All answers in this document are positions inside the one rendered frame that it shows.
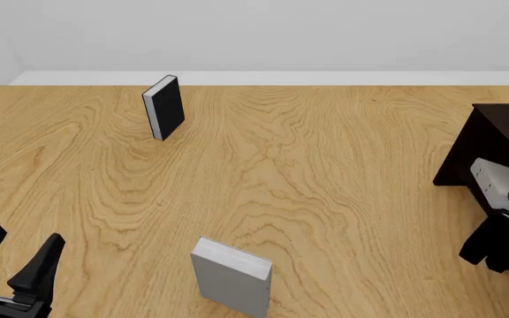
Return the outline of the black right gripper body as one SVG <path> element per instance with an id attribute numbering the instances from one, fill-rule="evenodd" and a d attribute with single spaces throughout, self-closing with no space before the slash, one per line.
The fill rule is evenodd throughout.
<path id="1" fill-rule="evenodd" d="M 488 216 L 467 238 L 459 256 L 474 265 L 484 261 L 494 272 L 509 271 L 509 218 Z"/>

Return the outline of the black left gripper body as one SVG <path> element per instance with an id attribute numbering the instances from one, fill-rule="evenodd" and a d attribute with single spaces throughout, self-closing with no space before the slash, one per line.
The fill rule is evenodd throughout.
<path id="1" fill-rule="evenodd" d="M 20 304 L 0 296 L 0 318 L 49 318 L 52 308 L 43 301 Z"/>

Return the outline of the grey hardcover book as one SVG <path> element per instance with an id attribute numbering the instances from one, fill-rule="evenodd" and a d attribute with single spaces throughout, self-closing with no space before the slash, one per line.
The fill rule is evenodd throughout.
<path id="1" fill-rule="evenodd" d="M 203 298 L 252 318 L 266 318 L 273 262 L 201 237 L 190 252 Z"/>
<path id="2" fill-rule="evenodd" d="M 470 167 L 470 172 L 490 207 L 509 211 L 509 168 L 476 158 Z"/>

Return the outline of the dark wooden cabinet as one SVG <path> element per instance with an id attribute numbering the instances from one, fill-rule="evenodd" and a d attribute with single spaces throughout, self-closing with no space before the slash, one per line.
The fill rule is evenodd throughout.
<path id="1" fill-rule="evenodd" d="M 509 167 L 509 103 L 476 103 L 473 108 L 433 184 L 467 187 L 483 211 L 492 215 L 495 211 L 469 169 L 476 158 Z"/>

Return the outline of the black hardcover book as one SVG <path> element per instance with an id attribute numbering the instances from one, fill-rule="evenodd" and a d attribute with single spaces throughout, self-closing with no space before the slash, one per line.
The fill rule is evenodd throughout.
<path id="1" fill-rule="evenodd" d="M 166 140 L 185 121 L 177 76 L 165 76 L 142 94 L 142 100 L 156 140 Z"/>

